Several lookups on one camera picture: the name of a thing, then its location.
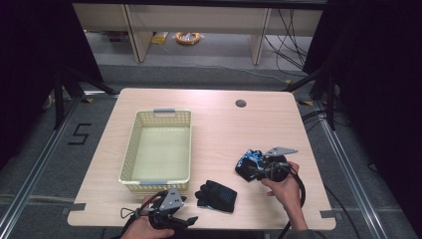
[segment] basket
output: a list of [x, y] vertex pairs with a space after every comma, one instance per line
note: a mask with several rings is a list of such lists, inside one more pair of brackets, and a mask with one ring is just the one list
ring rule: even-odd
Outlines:
[[118, 181], [133, 192], [187, 190], [191, 122], [187, 109], [137, 112]]

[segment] wooden table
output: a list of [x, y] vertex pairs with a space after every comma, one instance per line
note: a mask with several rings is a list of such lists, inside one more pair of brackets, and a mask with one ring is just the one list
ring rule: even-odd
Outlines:
[[[236, 101], [246, 102], [244, 108]], [[121, 91], [105, 127], [93, 161], [75, 203], [85, 210], [72, 211], [74, 226], [123, 226], [122, 207], [140, 206], [142, 195], [130, 192], [117, 179], [124, 159], [135, 113], [148, 109], [192, 110], [191, 179], [185, 205], [175, 216], [199, 216], [191, 228], [281, 229], [288, 222], [286, 212], [269, 188], [260, 181], [245, 181], [235, 165], [248, 148], [266, 151], [273, 146], [297, 149], [287, 159], [301, 166], [300, 177], [307, 189], [304, 214], [311, 229], [330, 230], [334, 218], [321, 218], [331, 210], [317, 164], [290, 93], [208, 90], [125, 89]], [[238, 192], [233, 214], [196, 206], [199, 187], [211, 179]]]

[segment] gray carpet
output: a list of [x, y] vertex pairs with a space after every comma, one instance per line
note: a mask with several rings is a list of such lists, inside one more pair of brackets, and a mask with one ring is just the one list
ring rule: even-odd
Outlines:
[[[300, 79], [278, 71], [253, 72], [259, 75], [276, 76], [280, 81], [227, 69], [101, 66], [101, 71], [106, 84], [116, 90], [125, 87], [139, 87], [279, 91], [286, 86], [285, 80], [290, 79], [295, 82]], [[83, 85], [85, 89], [93, 90], [92, 87]], [[296, 95], [305, 95], [311, 86], [312, 84], [309, 84], [297, 90]], [[118, 234], [120, 228], [72, 227], [67, 223], [66, 214], [66, 209], [69, 208], [78, 193], [114, 103], [115, 99], [112, 98], [97, 98], [90, 104], [80, 103], [78, 105], [10, 238], [100, 239]], [[299, 109], [302, 116], [315, 110], [310, 106], [299, 106]], [[54, 116], [54, 109], [48, 109], [40, 116], [34, 130], [23, 145], [21, 153], [10, 160], [0, 172], [1, 213], [7, 209], [11, 200], [10, 195], [17, 193], [46, 144], [53, 131]], [[309, 131], [309, 139], [324, 184], [347, 209], [361, 238], [371, 238], [368, 226], [349, 189], [321, 124], [316, 118], [310, 120], [306, 123], [306, 129]], [[336, 113], [335, 120], [336, 133], [370, 200], [376, 207], [382, 223], [387, 229], [388, 236], [391, 238], [417, 238], [382, 178], [376, 171], [367, 167], [370, 159], [359, 144], [358, 138], [353, 133], [352, 124], [347, 122], [346, 115]], [[89, 137], [85, 144], [69, 145], [69, 142], [82, 141], [81, 137], [73, 136], [79, 123], [90, 123], [90, 125], [81, 126], [79, 130], [79, 132], [88, 133]], [[326, 238], [356, 238], [350, 221], [341, 211], [338, 202], [330, 195], [328, 195], [328, 199], [336, 212], [337, 225], [332, 231], [322, 232], [323, 235]], [[280, 232], [267, 233], [272, 235], [271, 238], [277, 238]]]

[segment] black glove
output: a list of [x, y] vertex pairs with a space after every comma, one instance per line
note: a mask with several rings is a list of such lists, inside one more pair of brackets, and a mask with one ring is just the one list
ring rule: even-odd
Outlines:
[[218, 182], [207, 180], [201, 190], [195, 192], [198, 207], [208, 207], [225, 212], [235, 210], [237, 192]]

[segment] hand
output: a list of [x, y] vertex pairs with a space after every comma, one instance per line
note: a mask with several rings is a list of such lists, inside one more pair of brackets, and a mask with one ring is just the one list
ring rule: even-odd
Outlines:
[[[296, 172], [299, 172], [299, 166], [289, 161], [289, 165]], [[268, 196], [276, 196], [283, 204], [292, 223], [293, 230], [307, 230], [308, 225], [305, 221], [304, 213], [301, 207], [301, 195], [299, 185], [292, 175], [288, 175], [285, 180], [275, 182], [268, 178], [263, 178], [261, 183], [271, 188], [272, 191], [267, 192]]]
[[[149, 197], [143, 198], [142, 203], [145, 203], [148, 198]], [[130, 224], [121, 239], [159, 239], [167, 238], [172, 235], [174, 235], [174, 230], [172, 229], [157, 230], [153, 228], [149, 223], [148, 217], [144, 215]]]

